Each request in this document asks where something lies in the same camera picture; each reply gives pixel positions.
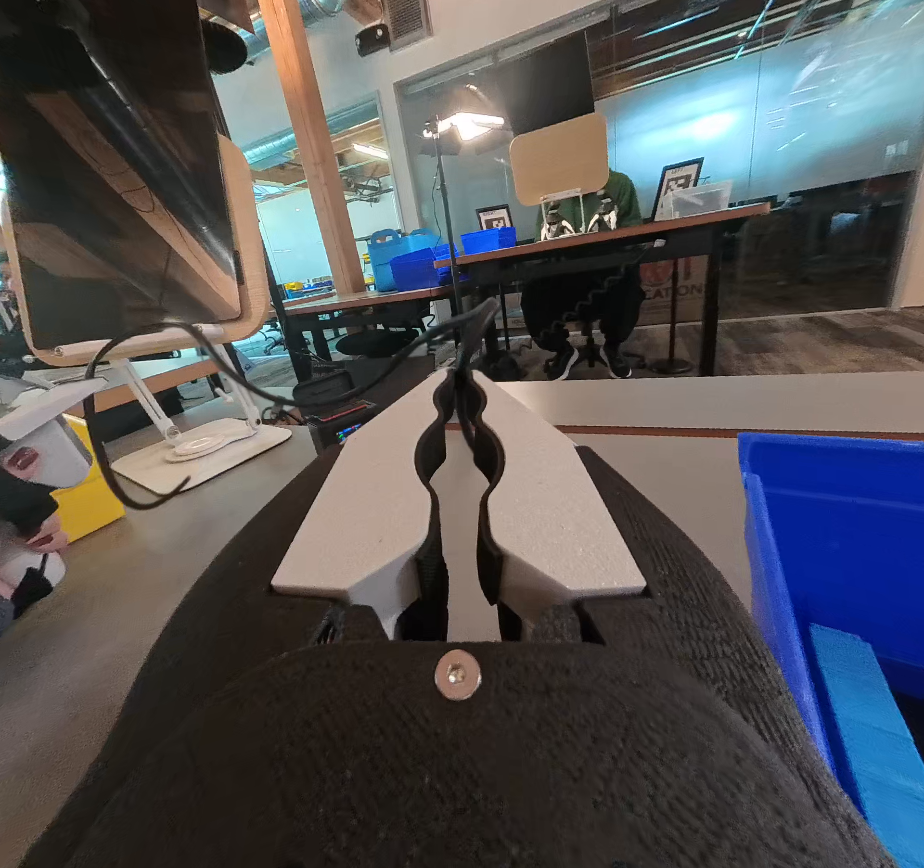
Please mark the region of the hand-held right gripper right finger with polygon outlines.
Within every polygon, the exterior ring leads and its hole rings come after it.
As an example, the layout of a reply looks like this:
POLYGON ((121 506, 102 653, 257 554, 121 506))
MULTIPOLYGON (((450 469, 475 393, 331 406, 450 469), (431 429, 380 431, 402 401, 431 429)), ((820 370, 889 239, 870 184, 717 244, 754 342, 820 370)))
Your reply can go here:
POLYGON ((462 423, 487 484, 477 569, 502 639, 522 639, 553 608, 645 594, 639 563, 567 435, 477 370, 462 383, 462 423))

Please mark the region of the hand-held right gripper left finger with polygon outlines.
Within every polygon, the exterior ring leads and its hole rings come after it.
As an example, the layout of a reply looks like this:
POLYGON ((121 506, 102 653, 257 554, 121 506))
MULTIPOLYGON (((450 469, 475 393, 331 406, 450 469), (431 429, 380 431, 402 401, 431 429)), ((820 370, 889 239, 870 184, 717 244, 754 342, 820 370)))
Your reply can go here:
POLYGON ((445 639, 449 582, 432 480, 451 416, 445 368, 348 437, 272 589, 371 608, 394 639, 445 639))

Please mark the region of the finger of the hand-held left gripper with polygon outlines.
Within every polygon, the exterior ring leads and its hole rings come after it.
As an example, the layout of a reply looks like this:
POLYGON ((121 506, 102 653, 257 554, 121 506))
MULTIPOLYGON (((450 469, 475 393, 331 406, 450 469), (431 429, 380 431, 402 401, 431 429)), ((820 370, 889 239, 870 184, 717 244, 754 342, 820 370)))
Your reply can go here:
POLYGON ((7 443, 26 437, 70 408, 103 390, 103 377, 30 387, 25 381, 2 377, 1 437, 7 443))

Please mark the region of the yellow plastic bin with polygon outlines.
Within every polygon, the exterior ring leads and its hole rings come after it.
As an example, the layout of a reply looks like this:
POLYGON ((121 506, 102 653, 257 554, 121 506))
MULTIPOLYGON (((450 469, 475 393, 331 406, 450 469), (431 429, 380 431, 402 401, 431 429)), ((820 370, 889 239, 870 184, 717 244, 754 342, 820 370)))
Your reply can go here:
POLYGON ((58 504, 56 530, 49 546, 61 551, 86 535, 123 518, 122 503, 110 492, 93 456, 84 419, 65 414, 42 472, 58 504))

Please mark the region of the large blue plastic bin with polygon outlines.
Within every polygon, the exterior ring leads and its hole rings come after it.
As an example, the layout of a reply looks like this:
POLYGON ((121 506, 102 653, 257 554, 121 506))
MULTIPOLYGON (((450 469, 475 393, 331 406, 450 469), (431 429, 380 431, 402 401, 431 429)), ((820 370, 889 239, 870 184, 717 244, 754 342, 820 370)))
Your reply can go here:
POLYGON ((747 433, 737 455, 752 614, 821 758, 845 790, 811 624, 872 647, 922 758, 922 444, 747 433))

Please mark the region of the person's left hand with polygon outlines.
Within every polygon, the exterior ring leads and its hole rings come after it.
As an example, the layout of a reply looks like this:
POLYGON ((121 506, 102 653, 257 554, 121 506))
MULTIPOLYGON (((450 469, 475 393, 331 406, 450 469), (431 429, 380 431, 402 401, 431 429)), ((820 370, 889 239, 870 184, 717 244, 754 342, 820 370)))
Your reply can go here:
POLYGON ((51 488, 34 479, 39 457, 18 447, 2 458, 2 612, 12 618, 48 597, 65 572, 69 539, 51 488))

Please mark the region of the black charger case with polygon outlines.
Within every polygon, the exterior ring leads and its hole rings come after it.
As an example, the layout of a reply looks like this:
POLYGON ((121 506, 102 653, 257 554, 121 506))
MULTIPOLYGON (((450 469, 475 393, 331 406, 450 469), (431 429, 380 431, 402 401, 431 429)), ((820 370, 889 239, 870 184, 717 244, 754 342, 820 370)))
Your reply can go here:
POLYGON ((335 368, 296 384, 292 400, 318 455, 343 445, 380 412, 375 403, 355 393, 353 377, 345 368, 335 368))

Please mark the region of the cardboard box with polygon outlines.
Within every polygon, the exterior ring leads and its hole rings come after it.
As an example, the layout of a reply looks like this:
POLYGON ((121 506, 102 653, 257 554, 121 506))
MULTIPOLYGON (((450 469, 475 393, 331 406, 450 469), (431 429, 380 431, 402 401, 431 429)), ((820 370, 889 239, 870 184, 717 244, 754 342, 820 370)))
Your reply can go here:
POLYGON ((678 323, 701 320, 708 266, 708 256, 641 265, 641 287, 646 299, 638 325, 669 324, 674 300, 678 323))

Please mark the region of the small blue bin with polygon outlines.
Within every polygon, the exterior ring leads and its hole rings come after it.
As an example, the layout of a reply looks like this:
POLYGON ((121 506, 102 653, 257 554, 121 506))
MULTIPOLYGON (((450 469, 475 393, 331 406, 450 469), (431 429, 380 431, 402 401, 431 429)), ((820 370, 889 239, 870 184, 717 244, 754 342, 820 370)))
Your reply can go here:
POLYGON ((515 228, 505 226, 464 233, 460 240, 464 255, 481 255, 513 248, 517 242, 515 228))
POLYGON ((395 290, 409 292, 450 285, 451 267, 435 265, 436 261, 448 258, 449 246, 446 243, 395 256, 389 262, 395 290))

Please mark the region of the blue caddy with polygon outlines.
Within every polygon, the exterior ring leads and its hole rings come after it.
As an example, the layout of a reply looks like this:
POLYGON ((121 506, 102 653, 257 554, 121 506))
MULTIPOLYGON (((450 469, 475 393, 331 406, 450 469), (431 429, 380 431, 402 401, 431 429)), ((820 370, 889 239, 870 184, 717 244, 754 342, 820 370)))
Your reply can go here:
POLYGON ((437 242, 438 236, 425 229, 414 230, 410 234, 393 229, 374 232, 371 238, 367 239, 367 252, 376 291, 391 293, 397 289, 391 270, 394 258, 422 249, 433 249, 437 242))

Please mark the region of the clear plastic box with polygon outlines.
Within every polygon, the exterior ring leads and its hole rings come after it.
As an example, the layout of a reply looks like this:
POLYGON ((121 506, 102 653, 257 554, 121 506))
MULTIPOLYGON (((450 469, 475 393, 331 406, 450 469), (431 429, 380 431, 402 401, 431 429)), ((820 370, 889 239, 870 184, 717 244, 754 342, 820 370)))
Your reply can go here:
POLYGON ((732 190, 732 180, 676 188, 666 196, 665 210, 669 219, 718 213, 729 208, 732 190))

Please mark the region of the beige board on stand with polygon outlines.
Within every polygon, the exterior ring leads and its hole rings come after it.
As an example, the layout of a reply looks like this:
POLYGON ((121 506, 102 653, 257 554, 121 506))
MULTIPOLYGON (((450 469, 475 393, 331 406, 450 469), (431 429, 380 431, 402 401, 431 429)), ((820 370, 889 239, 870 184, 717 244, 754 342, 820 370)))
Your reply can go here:
POLYGON ((518 135, 509 157, 515 196, 524 206, 561 192, 597 192, 610 174, 606 119, 593 112, 518 135))

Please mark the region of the light stand with lamp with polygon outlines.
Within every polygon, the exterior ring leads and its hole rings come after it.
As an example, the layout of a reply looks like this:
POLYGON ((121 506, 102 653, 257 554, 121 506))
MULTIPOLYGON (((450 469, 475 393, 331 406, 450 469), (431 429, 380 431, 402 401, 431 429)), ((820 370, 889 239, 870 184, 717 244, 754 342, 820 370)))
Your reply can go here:
POLYGON ((445 179, 443 137, 455 131, 460 141, 467 143, 479 139, 479 137, 483 135, 490 134, 492 131, 500 130, 503 125, 503 118, 495 114, 462 111, 455 112, 445 119, 437 115, 433 116, 433 119, 426 124, 423 133, 423 136, 432 143, 436 158, 436 183, 438 185, 444 213, 444 235, 450 260, 449 268, 453 292, 452 303, 454 305, 453 314, 455 317, 461 317, 463 315, 463 300, 456 257, 456 237, 453 229, 448 189, 445 179))

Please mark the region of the black monitor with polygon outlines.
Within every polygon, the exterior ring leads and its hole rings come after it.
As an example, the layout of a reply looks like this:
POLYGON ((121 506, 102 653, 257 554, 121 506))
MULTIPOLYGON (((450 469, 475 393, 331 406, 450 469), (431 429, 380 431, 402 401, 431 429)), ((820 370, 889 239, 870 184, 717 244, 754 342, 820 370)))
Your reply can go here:
POLYGON ((514 136, 595 111, 584 30, 504 61, 496 67, 494 81, 514 136))

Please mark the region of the wall vent grille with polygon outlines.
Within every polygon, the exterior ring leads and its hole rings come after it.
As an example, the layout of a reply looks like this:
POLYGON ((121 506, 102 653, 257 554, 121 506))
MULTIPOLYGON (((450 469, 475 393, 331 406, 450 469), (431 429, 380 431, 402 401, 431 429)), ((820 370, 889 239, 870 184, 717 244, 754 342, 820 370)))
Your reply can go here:
POLYGON ((405 50, 433 36, 429 0, 382 0, 389 52, 405 50))

